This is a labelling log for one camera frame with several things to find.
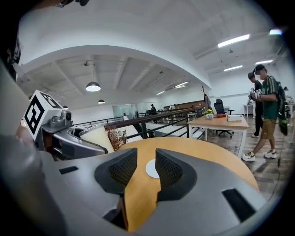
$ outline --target khaki shorts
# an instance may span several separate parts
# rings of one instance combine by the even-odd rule
[[[273,133],[275,131],[277,120],[275,119],[265,119],[263,121],[263,128],[261,132],[261,138],[263,139],[272,139]]]

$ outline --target black metal railing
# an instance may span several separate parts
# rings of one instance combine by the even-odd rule
[[[92,126],[96,126],[96,125],[99,125],[99,124],[105,125],[105,124],[115,123],[115,122],[118,122],[118,121],[124,121],[123,116],[114,117],[114,118],[108,118],[108,119],[102,119],[102,120],[95,120],[95,121],[79,123],[79,124],[75,124],[75,125],[82,126],[82,127],[85,127],[85,128],[90,128]]]
[[[155,115],[145,115],[142,117],[139,117],[140,114],[143,113],[138,113],[137,116],[138,118],[135,119],[131,119],[131,120],[126,120],[126,121],[121,121],[121,122],[115,122],[112,123],[111,125],[115,126],[116,128],[122,128],[125,126],[129,126],[129,125],[141,125],[141,132],[138,132],[137,134],[134,135],[130,135],[125,137],[126,139],[130,139],[136,136],[142,136],[143,139],[148,138],[148,134],[157,131],[159,129],[162,129],[164,127],[167,126],[173,126],[173,125],[180,125],[181,127],[179,127],[178,129],[173,130],[172,132],[169,132],[167,134],[165,134],[163,137],[171,135],[183,128],[186,128],[186,131],[183,132],[181,135],[179,135],[178,137],[182,137],[183,135],[187,134],[187,137],[189,137],[189,125],[187,124],[187,122],[189,121],[190,118],[192,117],[200,117],[203,115],[201,108],[198,109],[199,112],[196,112],[195,114],[191,114],[190,116],[188,115],[189,112],[194,112],[196,110],[196,108],[188,108],[188,109],[177,109],[177,110],[170,110],[170,111],[158,111],[157,113],[161,113],[161,114],[155,114]],[[168,118],[167,123],[163,122],[163,119]],[[156,124],[164,124],[160,127],[151,129],[151,130],[147,130],[146,128],[146,123],[147,122],[154,122]]]

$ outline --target black office chair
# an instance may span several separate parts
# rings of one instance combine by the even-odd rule
[[[216,99],[216,103],[214,103],[214,107],[215,107],[215,110],[217,112],[217,114],[225,114],[226,112],[224,111],[224,107],[223,107],[223,103],[222,103],[222,100],[221,99]],[[230,134],[230,137],[231,136],[231,133],[229,132],[229,130],[217,130],[216,133],[218,133],[218,131],[221,131],[219,136],[222,134],[222,133],[228,133]]]

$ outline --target red object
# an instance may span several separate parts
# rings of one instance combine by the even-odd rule
[[[217,114],[216,118],[226,117],[226,114]]]

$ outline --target vase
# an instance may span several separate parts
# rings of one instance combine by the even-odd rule
[[[213,114],[206,114],[207,119],[213,119]]]

